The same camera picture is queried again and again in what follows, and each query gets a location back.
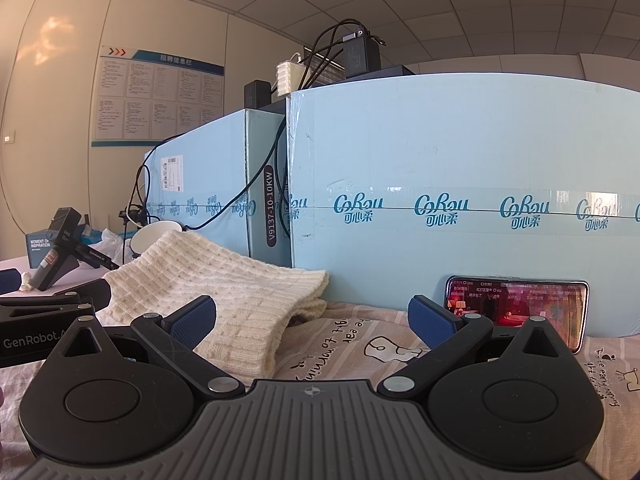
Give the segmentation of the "cream knitted sweater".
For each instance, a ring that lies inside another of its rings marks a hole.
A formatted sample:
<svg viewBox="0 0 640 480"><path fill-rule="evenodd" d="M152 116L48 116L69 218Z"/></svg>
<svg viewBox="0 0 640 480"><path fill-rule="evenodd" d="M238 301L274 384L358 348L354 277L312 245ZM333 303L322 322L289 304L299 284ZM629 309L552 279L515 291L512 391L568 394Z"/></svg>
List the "cream knitted sweater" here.
<svg viewBox="0 0 640 480"><path fill-rule="evenodd" d="M112 293L98 313L104 325L127 325L145 312L166 316L199 296L212 297L215 327L195 352L245 385L274 375L288 324L322 315L329 284L326 271L275 266L176 231L104 278Z"/></svg>

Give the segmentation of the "small dark blue box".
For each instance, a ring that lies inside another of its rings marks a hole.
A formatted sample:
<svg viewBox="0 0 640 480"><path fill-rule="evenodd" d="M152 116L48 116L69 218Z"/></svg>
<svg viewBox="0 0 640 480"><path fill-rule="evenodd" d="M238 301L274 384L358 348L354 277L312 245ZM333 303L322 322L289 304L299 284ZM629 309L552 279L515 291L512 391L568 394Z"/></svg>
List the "small dark blue box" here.
<svg viewBox="0 0 640 480"><path fill-rule="evenodd" d="M31 269L35 269L40 265L42 259L51 249L52 242L57 235L58 231L52 229L44 229L25 235L27 258Z"/></svg>

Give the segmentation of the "black handheld scanner device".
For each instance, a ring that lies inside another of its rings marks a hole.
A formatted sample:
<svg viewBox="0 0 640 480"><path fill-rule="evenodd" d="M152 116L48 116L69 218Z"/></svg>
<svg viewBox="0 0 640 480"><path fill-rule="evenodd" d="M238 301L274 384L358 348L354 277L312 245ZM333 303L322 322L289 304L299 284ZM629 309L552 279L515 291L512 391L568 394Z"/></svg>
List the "black handheld scanner device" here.
<svg viewBox="0 0 640 480"><path fill-rule="evenodd" d="M77 229L80 218L80 213L72 207L58 208L50 223L50 229L54 232L50 250L30 279L32 288L44 292L64 275L77 269L81 261L95 269L100 266L107 270L118 268L110 257L81 241Z"/></svg>

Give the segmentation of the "smartphone with red screen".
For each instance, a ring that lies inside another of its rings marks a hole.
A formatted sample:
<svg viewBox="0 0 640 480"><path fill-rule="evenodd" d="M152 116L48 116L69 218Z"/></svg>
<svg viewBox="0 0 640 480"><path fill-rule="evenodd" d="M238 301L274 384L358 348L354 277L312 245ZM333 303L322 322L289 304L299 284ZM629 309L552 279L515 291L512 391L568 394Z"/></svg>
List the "smartphone with red screen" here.
<svg viewBox="0 0 640 480"><path fill-rule="evenodd" d="M446 283L445 304L455 315L478 313L501 327L521 327L531 316L542 316L570 351L577 353L585 336L589 285L583 281L455 275Z"/></svg>

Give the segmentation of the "white round bowl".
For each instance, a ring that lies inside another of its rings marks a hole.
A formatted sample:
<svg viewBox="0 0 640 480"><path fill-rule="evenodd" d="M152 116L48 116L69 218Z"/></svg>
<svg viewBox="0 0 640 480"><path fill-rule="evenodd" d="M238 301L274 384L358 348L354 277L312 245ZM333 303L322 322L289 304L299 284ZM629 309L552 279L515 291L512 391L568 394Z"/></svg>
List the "white round bowl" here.
<svg viewBox="0 0 640 480"><path fill-rule="evenodd" d="M130 249L134 258L141 256L155 242L157 242L165 233L181 232L180 223L172 220L160 220L149 223L131 237Z"/></svg>

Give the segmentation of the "patterned pink bed sheet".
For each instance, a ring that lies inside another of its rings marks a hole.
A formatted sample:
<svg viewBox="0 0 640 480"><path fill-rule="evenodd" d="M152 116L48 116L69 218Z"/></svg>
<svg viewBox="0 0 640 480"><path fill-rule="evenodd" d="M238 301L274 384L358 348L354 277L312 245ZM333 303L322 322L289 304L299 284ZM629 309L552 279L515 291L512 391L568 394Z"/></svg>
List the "patterned pink bed sheet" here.
<svg viewBox="0 0 640 480"><path fill-rule="evenodd" d="M409 328L405 312L356 304L328 304L321 316L294 322L274 352L274 376L287 380L384 377L424 356L426 345ZM588 462L608 479L629 479L639 469L639 339L592 338L576 358L604 406L604 425ZM1 373L1 475L16 478L35 457L18 426L17 409L38 363Z"/></svg>

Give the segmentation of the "large light blue box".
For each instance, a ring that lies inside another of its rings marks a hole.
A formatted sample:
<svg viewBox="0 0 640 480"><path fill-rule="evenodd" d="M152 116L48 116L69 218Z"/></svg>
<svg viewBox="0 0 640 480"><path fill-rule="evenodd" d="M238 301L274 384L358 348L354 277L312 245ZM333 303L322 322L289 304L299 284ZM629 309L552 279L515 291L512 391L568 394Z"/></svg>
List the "large light blue box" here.
<svg viewBox="0 0 640 480"><path fill-rule="evenodd" d="M639 330L639 96L576 79L431 74L286 103L294 266L402 309L454 275L584 282L586 330Z"/></svg>

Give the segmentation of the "smaller light blue box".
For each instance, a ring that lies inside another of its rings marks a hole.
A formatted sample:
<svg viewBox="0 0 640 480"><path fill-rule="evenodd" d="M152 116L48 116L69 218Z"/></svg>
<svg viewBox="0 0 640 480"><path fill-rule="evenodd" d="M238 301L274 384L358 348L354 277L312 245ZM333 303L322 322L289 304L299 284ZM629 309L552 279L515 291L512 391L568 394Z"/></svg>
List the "smaller light blue box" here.
<svg viewBox="0 0 640 480"><path fill-rule="evenodd" d="M240 110L145 159L146 210L257 260L291 264L285 117Z"/></svg>

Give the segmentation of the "white ribbed plastic block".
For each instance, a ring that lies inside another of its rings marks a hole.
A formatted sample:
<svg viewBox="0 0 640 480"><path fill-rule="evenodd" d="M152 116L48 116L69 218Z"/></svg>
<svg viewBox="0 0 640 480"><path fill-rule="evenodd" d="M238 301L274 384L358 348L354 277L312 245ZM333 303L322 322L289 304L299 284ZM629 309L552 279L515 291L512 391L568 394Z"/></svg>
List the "white ribbed plastic block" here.
<svg viewBox="0 0 640 480"><path fill-rule="evenodd" d="M277 66L277 95L287 96L297 91L303 80L305 65L293 61L284 61Z"/></svg>

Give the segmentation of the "black power adapter on box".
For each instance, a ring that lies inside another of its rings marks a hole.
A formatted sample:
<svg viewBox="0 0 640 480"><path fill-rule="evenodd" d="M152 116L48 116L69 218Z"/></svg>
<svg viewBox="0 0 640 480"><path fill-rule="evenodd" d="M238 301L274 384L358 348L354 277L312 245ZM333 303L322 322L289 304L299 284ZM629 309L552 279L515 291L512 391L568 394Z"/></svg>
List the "black power adapter on box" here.
<svg viewBox="0 0 640 480"><path fill-rule="evenodd" d="M385 41L372 35L369 29L360 27L356 32L343 37L344 73L352 79L382 68L380 47Z"/></svg>

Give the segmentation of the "blue white wall poster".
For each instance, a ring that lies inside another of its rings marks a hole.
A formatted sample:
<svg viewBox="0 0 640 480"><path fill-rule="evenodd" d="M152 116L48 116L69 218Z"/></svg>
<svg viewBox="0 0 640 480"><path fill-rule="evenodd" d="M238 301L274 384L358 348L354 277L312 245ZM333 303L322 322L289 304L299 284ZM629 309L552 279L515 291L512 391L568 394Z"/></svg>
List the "blue white wall poster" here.
<svg viewBox="0 0 640 480"><path fill-rule="evenodd" d="M152 145L223 114L224 66L149 50L100 49L92 145Z"/></svg>

